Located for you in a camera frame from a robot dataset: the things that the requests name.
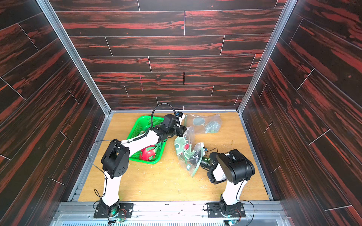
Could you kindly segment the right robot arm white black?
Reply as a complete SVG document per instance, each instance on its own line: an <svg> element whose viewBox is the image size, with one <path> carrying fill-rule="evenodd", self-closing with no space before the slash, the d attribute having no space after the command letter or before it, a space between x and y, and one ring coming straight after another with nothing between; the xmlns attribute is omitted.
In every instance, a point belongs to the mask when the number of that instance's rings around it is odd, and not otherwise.
<svg viewBox="0 0 362 226"><path fill-rule="evenodd" d="M218 203L220 212L226 217L243 212L239 198L246 183L255 175L252 162L234 149L227 153L212 152L208 158L202 158L200 165L207 170L211 183L227 183Z"/></svg>

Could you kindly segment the green perforated plastic tray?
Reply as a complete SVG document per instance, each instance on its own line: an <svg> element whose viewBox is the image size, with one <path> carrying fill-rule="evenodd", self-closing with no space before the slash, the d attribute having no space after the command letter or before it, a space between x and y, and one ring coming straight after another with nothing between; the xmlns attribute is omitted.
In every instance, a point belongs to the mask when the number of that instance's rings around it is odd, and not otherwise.
<svg viewBox="0 0 362 226"><path fill-rule="evenodd" d="M130 161L145 164L156 164L160 161L166 146L166 142L159 141L158 135L156 135L156 133L150 129L152 126L156 126L162 123L163 120L164 119L162 117L156 116L142 116L137 119L124 144L130 149ZM153 158L151 161L141 160L140 151L150 145L156 145L158 147L155 158Z"/></svg>

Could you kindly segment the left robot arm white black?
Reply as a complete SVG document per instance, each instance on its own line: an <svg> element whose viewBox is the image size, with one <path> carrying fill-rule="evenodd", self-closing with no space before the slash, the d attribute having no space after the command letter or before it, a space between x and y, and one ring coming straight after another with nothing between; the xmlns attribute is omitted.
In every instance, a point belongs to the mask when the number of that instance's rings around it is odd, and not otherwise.
<svg viewBox="0 0 362 226"><path fill-rule="evenodd" d="M108 207L119 202L120 181L128 169L129 158L133 154L151 145L164 142L170 137L183 137L185 132L186 127L182 125L168 129L163 129L158 125L133 139L112 140L101 159L102 169L106 176L101 202Z"/></svg>

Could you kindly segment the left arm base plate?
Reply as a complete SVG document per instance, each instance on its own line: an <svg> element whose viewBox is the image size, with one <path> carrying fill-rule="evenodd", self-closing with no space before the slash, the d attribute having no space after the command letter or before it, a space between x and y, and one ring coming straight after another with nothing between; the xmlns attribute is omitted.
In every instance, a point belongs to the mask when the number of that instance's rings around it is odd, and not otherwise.
<svg viewBox="0 0 362 226"><path fill-rule="evenodd" d="M127 219L132 217L133 208L134 203L131 202L115 203L112 206L98 203L93 217L104 219Z"/></svg>

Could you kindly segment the clear zip-top bag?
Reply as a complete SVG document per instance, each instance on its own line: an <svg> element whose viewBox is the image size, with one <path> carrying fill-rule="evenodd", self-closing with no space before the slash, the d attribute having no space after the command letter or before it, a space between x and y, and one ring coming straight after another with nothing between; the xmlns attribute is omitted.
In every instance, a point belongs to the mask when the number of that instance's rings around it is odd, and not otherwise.
<svg viewBox="0 0 362 226"><path fill-rule="evenodd" d="M202 148L205 146L203 142L195 143L194 139L195 133L193 128L190 127L187 128L183 137L177 137L174 141L176 155L191 177L195 176L200 167L200 162L204 157ZM189 151L184 152L184 146L186 144L190 144L191 147Z"/></svg>
<svg viewBox="0 0 362 226"><path fill-rule="evenodd" d="M218 133L222 126L220 114L212 116L186 115L185 126L192 127L195 134L214 134Z"/></svg>

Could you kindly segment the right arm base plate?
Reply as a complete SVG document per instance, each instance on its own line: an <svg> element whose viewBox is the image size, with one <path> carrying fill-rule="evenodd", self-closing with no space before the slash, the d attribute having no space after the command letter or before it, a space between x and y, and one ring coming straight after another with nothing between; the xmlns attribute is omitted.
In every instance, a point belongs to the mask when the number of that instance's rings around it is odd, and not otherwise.
<svg viewBox="0 0 362 226"><path fill-rule="evenodd" d="M233 205L226 205L224 201L208 202L203 210L207 212L209 218L244 218L246 216L241 202Z"/></svg>

